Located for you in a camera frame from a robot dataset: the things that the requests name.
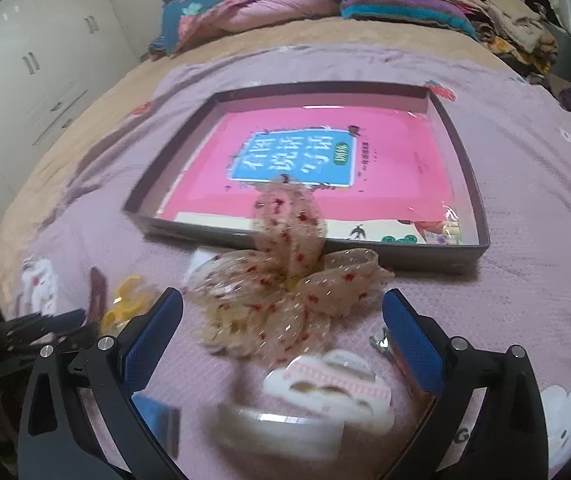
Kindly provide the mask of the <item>maroon hair clip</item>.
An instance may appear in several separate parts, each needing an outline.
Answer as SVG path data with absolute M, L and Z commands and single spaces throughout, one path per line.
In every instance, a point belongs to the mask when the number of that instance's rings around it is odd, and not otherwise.
M 104 274 L 96 267 L 90 270 L 90 299 L 87 321 L 89 324 L 99 323 L 107 310 L 107 281 Z

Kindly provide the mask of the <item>bag of yellow bangles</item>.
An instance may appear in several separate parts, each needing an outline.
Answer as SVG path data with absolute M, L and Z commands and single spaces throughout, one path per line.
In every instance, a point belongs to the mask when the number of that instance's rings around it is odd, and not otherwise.
M 118 336 L 136 316 L 147 314 L 158 297 L 158 289 L 143 276 L 126 276 L 116 287 L 113 304 L 101 318 L 100 334 Z

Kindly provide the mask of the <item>small blue box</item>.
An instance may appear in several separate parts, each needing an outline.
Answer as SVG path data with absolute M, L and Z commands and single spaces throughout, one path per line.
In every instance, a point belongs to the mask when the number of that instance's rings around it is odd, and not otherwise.
M 141 393 L 132 397 L 132 402 L 151 433 L 175 460 L 179 455 L 180 411 L 168 404 L 153 400 Z

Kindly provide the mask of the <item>white pink claw hair clip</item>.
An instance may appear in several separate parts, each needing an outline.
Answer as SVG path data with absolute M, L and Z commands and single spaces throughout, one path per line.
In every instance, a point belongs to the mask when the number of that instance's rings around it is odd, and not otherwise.
M 395 422 L 392 388 L 346 350 L 296 356 L 264 378 L 262 391 L 376 436 L 388 434 Z

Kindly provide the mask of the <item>beige red-dotted bow scrunchie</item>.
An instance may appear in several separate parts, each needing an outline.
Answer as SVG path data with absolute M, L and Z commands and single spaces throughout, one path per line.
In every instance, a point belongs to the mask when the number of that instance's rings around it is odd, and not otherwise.
M 209 352 L 275 368 L 325 352 L 333 320 L 363 313 L 394 273 L 369 248 L 325 252 L 327 224 L 306 185 L 281 174 L 258 191 L 254 248 L 205 261 L 186 294 Z

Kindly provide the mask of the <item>white packaged hair clip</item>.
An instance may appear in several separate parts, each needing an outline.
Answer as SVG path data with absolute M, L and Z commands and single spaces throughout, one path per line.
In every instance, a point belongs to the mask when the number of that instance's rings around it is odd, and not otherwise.
M 288 460 L 329 462 L 339 457 L 345 424 L 332 419 L 268 413 L 219 404 L 219 441 L 240 452 Z

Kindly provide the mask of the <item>silver metal hair clip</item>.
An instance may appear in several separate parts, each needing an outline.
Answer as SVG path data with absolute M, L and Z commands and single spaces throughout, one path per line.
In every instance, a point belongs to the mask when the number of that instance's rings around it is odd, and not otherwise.
M 406 376 L 411 373 L 411 368 L 403 352 L 401 352 L 399 344 L 397 344 L 397 341 L 386 327 L 381 330 L 380 335 L 371 335 L 369 342 L 376 352 L 379 352 L 381 356 L 384 356 L 385 359 L 388 359 L 389 362 L 398 368 L 400 374 Z

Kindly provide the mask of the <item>dark cardboard box tray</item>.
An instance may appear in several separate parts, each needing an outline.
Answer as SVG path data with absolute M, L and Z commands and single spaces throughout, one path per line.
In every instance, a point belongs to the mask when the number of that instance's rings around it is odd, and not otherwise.
M 445 104 L 385 82 L 219 92 L 178 127 L 126 200 L 145 234 L 249 248 L 276 180 L 313 194 L 325 248 L 375 250 L 395 269 L 463 273 L 491 244 L 482 197 Z

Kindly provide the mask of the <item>white wardrobe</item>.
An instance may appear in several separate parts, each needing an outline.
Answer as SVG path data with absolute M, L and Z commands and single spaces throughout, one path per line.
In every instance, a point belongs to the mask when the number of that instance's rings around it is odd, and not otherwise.
M 0 0 L 0 224 L 37 162 L 136 63 L 110 0 Z

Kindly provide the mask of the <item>floral teal pink quilt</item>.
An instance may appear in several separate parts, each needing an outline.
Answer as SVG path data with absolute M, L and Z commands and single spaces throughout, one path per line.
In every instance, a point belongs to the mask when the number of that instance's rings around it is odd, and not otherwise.
M 159 36 L 148 45 L 153 60 L 174 56 L 224 36 L 283 23 L 328 18 L 344 0 L 170 0 Z

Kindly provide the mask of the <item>pile of clothes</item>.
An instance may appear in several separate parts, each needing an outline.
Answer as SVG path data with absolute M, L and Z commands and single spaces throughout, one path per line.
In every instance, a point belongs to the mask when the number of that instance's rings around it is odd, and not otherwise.
M 492 54 L 526 78 L 571 81 L 571 35 L 549 0 L 446 0 L 465 15 Z

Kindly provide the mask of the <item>striped purple teal pillow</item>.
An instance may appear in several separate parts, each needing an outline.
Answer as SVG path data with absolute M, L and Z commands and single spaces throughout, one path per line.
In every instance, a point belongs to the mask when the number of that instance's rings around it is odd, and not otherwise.
M 446 0 L 344 0 L 342 18 L 407 23 L 460 32 L 477 41 L 474 26 L 465 14 Z

